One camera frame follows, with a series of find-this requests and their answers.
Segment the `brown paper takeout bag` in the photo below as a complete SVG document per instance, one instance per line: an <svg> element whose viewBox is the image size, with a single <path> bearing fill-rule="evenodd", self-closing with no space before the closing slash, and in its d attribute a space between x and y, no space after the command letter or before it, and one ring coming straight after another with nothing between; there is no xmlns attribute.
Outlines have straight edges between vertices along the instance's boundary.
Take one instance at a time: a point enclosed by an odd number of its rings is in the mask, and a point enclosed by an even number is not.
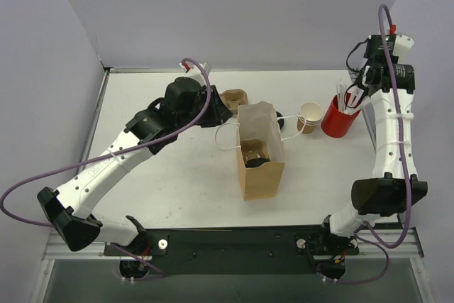
<svg viewBox="0 0 454 303"><path fill-rule="evenodd" d="M235 121L226 122L216 129L216 147L222 152L236 152L238 182L245 201L276 196L286 165L284 142L302 133L299 128L293 136L284 137L279 122L301 118L297 112L279 117L272 104L261 101L240 105ZM233 145L218 142L219 131L225 126L235 127Z"/></svg>

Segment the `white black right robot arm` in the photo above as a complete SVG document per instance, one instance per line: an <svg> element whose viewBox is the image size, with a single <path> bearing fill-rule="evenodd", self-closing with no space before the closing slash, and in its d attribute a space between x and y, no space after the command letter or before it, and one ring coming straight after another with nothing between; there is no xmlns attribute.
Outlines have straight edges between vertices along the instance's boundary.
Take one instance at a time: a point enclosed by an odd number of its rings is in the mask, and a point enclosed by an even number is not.
<svg viewBox="0 0 454 303"><path fill-rule="evenodd" d="M428 192L412 153L414 68L399 61L414 40L402 34L375 34L364 43L365 63L355 84L365 91L375 115L375 165L371 177L353 183L350 203L329 218L330 232L340 237L353 236L365 222L374 225L404 213Z"/></svg>

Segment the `black plastic cup lid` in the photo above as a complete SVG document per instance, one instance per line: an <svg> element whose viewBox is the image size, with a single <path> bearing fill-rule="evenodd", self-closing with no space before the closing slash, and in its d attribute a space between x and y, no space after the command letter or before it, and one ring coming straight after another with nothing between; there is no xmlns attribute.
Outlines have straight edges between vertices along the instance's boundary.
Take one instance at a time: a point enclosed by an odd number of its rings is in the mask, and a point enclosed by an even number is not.
<svg viewBox="0 0 454 303"><path fill-rule="evenodd" d="M267 163L269 161L270 161L269 158L254 158L254 159L248 160L245 163L245 167L246 168L256 168L256 167L259 167L259 166L261 166L264 163Z"/></svg>

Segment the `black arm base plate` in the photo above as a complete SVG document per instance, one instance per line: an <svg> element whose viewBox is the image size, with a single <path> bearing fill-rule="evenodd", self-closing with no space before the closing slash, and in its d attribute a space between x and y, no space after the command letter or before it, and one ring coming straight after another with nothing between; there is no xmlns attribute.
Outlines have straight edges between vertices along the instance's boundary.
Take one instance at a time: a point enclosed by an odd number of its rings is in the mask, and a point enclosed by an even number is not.
<svg viewBox="0 0 454 303"><path fill-rule="evenodd" d="M137 274L166 275L299 275L313 274L319 263L337 272L342 255L358 255L353 238L338 237L325 225L261 226L227 228L150 229L127 251L105 246L104 255L119 257L125 277Z"/></svg>

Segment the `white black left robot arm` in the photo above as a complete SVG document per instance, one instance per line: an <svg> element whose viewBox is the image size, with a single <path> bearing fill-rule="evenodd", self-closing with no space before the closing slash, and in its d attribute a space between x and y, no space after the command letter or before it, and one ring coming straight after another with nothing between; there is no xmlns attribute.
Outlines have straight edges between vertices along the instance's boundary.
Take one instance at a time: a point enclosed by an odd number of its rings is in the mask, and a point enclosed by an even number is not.
<svg viewBox="0 0 454 303"><path fill-rule="evenodd" d="M134 255L146 246L141 224L132 216L108 221L93 213L128 173L174 143L184 127L220 128L232 123L243 198L268 199L276 195L284 170L284 122L271 104L249 104L240 90L219 93L202 77L178 77L163 97L134 115L99 161L56 189L40 190L38 201L70 250L103 241Z"/></svg>

